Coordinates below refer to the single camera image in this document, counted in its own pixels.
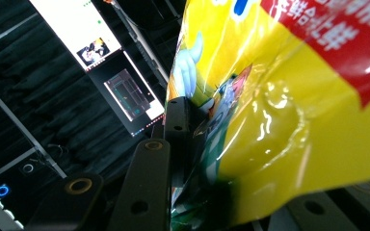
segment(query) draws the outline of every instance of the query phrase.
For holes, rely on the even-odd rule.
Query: screw hole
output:
[[[306,201],[304,206],[309,212],[315,215],[323,215],[326,212],[319,203],[314,201]]]
[[[131,213],[133,215],[143,215],[148,212],[148,204],[142,200],[136,201],[131,205]]]

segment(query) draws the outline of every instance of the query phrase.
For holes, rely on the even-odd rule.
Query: snack bag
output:
[[[370,0],[189,0],[168,99],[205,115],[172,230],[370,179]]]

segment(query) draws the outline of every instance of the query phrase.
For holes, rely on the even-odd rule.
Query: plastic packaging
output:
[[[369,0],[189,0],[168,99],[206,114],[172,229],[370,179]]]

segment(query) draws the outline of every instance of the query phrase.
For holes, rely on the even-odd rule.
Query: screen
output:
[[[30,1],[86,72],[121,49],[92,1]]]
[[[87,72],[131,136],[163,117],[161,102],[92,1],[30,1]]]

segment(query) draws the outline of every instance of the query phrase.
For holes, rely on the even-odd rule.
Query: blue light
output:
[[[4,197],[9,193],[9,188],[6,185],[0,186],[0,197]]]

